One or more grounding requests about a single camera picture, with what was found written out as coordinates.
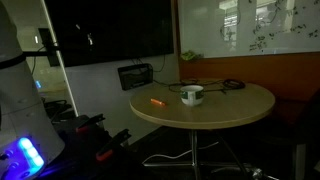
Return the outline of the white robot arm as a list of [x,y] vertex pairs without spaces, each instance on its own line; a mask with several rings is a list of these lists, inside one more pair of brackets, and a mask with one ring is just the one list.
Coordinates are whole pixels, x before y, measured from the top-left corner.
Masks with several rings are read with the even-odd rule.
[[49,119],[17,39],[0,3],[0,179],[32,180],[65,144]]

